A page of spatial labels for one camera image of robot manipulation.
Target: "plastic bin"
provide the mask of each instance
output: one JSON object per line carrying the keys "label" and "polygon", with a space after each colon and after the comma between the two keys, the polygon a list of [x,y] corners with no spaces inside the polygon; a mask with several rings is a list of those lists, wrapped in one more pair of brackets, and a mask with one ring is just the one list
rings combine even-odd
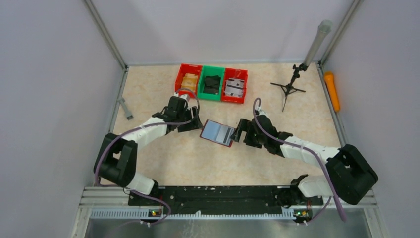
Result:
{"label": "plastic bin", "polygon": [[[244,81],[243,94],[241,98],[225,96],[224,90],[226,88],[226,82],[229,78],[236,78]],[[221,91],[221,101],[230,103],[244,103],[245,95],[247,93],[247,80],[248,71],[243,69],[226,68],[223,77],[223,85]]]}
{"label": "plastic bin", "polygon": [[[185,74],[187,73],[191,73],[191,74],[195,74],[198,77],[197,83],[196,83],[196,89],[194,91],[194,93],[197,95],[197,90],[198,90],[198,82],[200,81],[200,76],[201,76],[201,71],[203,69],[202,65],[195,65],[195,64],[181,64],[181,67],[179,68],[179,72],[178,72],[178,76],[176,77],[175,80],[175,92],[181,88],[181,84],[182,84],[182,80],[185,77]],[[189,94],[190,97],[194,97],[194,95],[190,92],[187,91],[180,91],[179,95],[183,95],[183,94]]]}
{"label": "plastic bin", "polygon": [[[205,100],[213,100],[213,101],[220,101],[222,84],[223,84],[223,76],[224,76],[225,68],[221,67],[213,67],[213,66],[203,66],[203,70],[201,72],[200,80],[198,83],[198,98],[205,99]],[[207,76],[219,76],[220,77],[220,85],[219,85],[219,92],[218,94],[208,94],[204,93],[204,79]]]}

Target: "white wall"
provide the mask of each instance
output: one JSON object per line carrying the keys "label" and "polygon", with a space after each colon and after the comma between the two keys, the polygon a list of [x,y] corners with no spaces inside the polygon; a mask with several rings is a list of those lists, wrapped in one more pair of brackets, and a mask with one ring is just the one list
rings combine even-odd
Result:
{"label": "white wall", "polygon": [[0,2],[0,237],[70,235],[121,76],[81,0]]}
{"label": "white wall", "polygon": [[352,0],[94,0],[127,64],[303,61]]}
{"label": "white wall", "polygon": [[392,237],[419,237],[420,1],[365,1],[326,64],[345,130],[379,176]]}

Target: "orange cylinder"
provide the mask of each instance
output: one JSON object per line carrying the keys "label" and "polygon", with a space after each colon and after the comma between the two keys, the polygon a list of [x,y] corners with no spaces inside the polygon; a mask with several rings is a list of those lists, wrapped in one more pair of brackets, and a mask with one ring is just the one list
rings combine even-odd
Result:
{"label": "orange cylinder", "polygon": [[338,112],[340,110],[340,104],[338,103],[337,91],[335,91],[334,75],[331,72],[326,72],[324,74],[324,81],[327,85],[328,94],[332,103],[332,108],[335,112]]}

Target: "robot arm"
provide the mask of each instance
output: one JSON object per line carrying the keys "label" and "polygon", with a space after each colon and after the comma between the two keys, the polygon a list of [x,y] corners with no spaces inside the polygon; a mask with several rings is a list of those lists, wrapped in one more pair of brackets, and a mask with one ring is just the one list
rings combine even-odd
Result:
{"label": "robot arm", "polygon": [[[244,142],[249,146],[257,148],[264,146],[271,154],[299,159],[319,167],[320,164],[315,156],[303,147],[313,150],[321,159],[322,165],[326,166],[337,195],[352,205],[356,205],[378,181],[378,176],[355,146],[346,144],[342,148],[327,147],[301,140],[290,133],[278,132],[271,124],[267,113],[260,108],[256,109],[256,114],[259,124],[266,132],[277,139],[298,146],[271,139],[260,130],[255,119],[251,121],[240,119],[238,127],[231,136],[233,141],[239,142],[242,131],[245,131]],[[325,176],[304,175],[295,179],[293,184],[298,186],[304,197],[333,195]]]}
{"label": "robot arm", "polygon": [[[164,107],[160,113],[153,114],[145,123],[141,124],[140,129],[123,136],[111,146],[99,167],[99,176],[105,178],[120,187],[127,187],[139,191],[143,194],[150,194],[152,188],[158,183],[143,174],[136,172],[137,151],[145,147],[153,140],[169,134],[178,129],[184,132],[200,129],[203,125],[198,116],[197,107],[188,106],[188,94],[172,96],[168,106]],[[188,124],[177,125],[177,122],[192,120]],[[113,141],[117,135],[109,133],[102,142],[101,149],[95,162],[94,172],[99,159],[105,148]],[[114,154],[120,154],[119,159],[114,158]]]}

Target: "metal pole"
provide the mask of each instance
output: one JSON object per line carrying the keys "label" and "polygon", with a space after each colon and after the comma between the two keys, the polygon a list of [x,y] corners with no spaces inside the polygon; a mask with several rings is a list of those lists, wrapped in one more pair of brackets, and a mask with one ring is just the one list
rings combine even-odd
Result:
{"label": "metal pole", "polygon": [[363,2],[363,0],[354,0],[352,5],[350,6],[349,10],[347,11],[346,15],[344,16],[343,20],[341,21],[340,25],[338,26],[337,31],[334,33],[334,36],[331,39],[331,42],[328,44],[327,49],[325,50],[324,55],[321,58],[320,65],[321,67],[324,66],[325,62],[327,62],[330,54],[335,49],[335,46],[341,39],[341,36],[343,35],[349,21],[352,19],[354,13],[356,12],[357,8],[360,6],[360,4]]}
{"label": "metal pole", "polygon": [[330,20],[324,20],[318,26],[318,31],[316,32],[315,39],[312,42],[312,45],[309,48],[308,53],[306,54],[305,60],[303,61],[304,65],[309,66],[311,64],[316,52],[318,51],[319,47],[324,41],[324,38],[331,31],[331,27],[332,27],[332,22]]}
{"label": "metal pole", "polygon": [[115,45],[114,41],[112,40],[111,35],[109,34],[108,30],[105,27],[104,22],[101,19],[101,16],[99,16],[98,11],[96,10],[95,5],[91,0],[83,0],[83,2],[86,5],[86,8],[89,10],[89,13],[91,14],[93,21],[95,22],[96,26],[99,29],[99,32],[101,33],[102,37],[104,38],[106,44],[108,45],[109,49],[111,50],[111,53],[114,55],[115,59],[118,61],[119,65],[122,69],[126,69],[127,64],[122,59],[122,56],[120,52],[118,51],[117,46]]}

